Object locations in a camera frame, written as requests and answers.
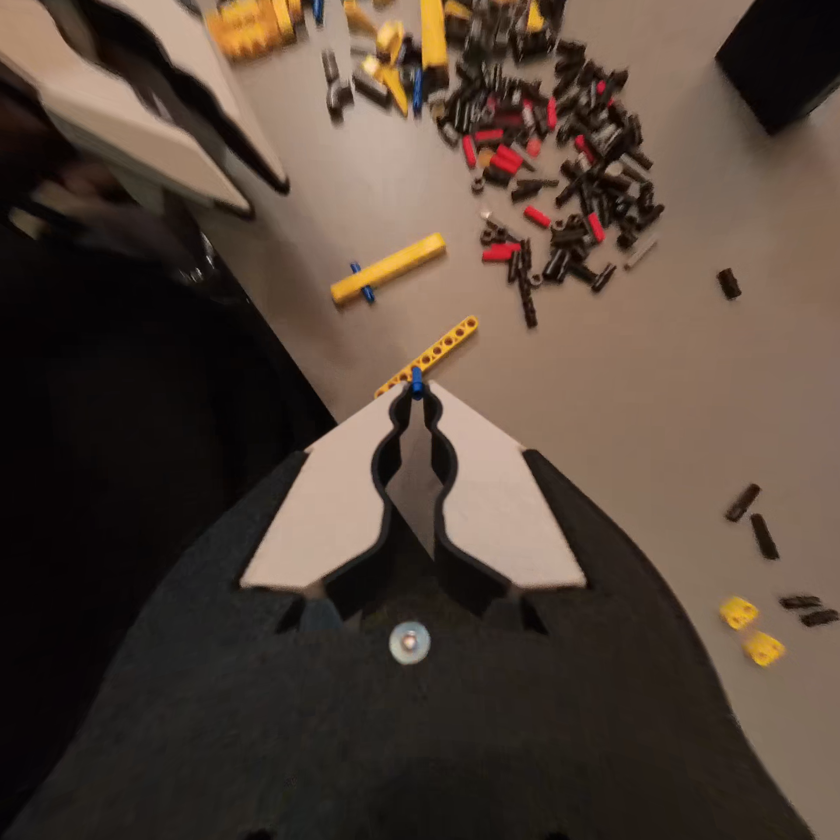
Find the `pile of yellow building pieces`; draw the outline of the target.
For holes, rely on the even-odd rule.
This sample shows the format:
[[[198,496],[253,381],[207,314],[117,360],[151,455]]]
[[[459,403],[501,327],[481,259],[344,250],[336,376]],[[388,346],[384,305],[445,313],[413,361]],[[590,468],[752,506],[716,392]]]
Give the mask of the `pile of yellow building pieces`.
[[[334,121],[360,94],[382,109],[395,107],[403,117],[419,117],[424,103],[449,84],[446,15],[450,3],[419,3],[421,33],[414,37],[397,19],[376,23],[365,2],[340,2],[348,30],[366,38],[357,50],[360,63],[351,79],[344,79],[333,50],[322,52],[327,84],[327,108]],[[305,27],[306,16],[321,27],[326,2],[235,1],[217,2],[204,22],[216,46],[231,61],[252,60],[294,44]]]

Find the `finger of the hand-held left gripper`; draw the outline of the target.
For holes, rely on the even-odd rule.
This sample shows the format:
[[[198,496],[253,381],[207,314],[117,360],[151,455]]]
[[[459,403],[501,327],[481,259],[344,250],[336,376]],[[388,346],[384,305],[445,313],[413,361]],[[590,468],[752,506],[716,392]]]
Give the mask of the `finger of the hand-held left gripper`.
[[[253,213],[191,134],[153,115],[124,79],[79,56],[41,3],[1,2],[1,58],[68,141],[202,205]]]
[[[238,159],[279,195],[288,174],[196,2],[41,2],[81,58],[114,74],[155,117],[189,132],[217,163]]]

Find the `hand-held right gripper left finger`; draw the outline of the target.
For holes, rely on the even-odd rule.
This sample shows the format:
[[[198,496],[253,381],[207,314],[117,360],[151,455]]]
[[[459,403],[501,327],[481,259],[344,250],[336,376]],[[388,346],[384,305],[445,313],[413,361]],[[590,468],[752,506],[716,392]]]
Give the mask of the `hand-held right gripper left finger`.
[[[373,560],[391,526],[386,486],[402,464],[411,403],[410,385],[394,387],[304,451],[241,588],[310,594]]]

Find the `black and yellow brick model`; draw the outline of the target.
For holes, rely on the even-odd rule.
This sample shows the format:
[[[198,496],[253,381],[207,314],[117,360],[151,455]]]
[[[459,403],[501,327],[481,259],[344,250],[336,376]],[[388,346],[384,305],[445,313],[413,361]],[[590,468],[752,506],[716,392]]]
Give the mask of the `black and yellow brick model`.
[[[839,88],[839,2],[755,1],[715,61],[773,136]]]

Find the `pile of black red pins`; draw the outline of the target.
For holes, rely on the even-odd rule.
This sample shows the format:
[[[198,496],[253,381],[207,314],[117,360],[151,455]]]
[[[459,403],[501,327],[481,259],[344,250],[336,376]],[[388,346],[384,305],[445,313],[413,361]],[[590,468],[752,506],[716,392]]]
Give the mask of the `pile of black red pins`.
[[[471,192],[504,192],[549,237],[540,266],[531,236],[482,214],[481,258],[506,268],[528,329],[538,326],[536,290],[573,278],[603,292],[617,265],[592,266],[593,251],[613,231],[624,269],[634,268],[665,211],[641,120],[621,100],[628,70],[562,36],[565,5],[422,2],[423,68],[413,75],[413,106],[424,96],[440,138],[460,148]]]

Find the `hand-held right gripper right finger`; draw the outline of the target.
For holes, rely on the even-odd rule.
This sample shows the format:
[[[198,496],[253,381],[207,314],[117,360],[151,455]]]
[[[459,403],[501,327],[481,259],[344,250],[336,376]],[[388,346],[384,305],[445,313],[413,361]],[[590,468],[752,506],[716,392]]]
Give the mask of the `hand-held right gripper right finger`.
[[[525,446],[436,382],[427,385],[423,408],[441,484],[437,546],[503,591],[585,588]]]

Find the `yellow perforated beam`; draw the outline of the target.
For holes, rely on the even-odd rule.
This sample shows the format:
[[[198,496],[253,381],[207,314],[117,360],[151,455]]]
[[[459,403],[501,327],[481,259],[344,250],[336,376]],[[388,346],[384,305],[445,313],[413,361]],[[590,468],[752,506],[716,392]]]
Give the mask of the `yellow perforated beam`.
[[[402,369],[381,385],[374,392],[373,398],[376,399],[383,396],[398,386],[412,383],[415,379],[415,369],[418,369],[421,375],[425,375],[431,371],[473,336],[478,331],[479,325],[480,321],[476,316],[469,316],[458,322],[452,329],[410,360]]]
[[[425,266],[447,252],[447,243],[440,233],[431,234],[373,264],[351,273],[331,285],[330,294],[337,306],[357,298],[365,287],[374,289],[391,280]]]

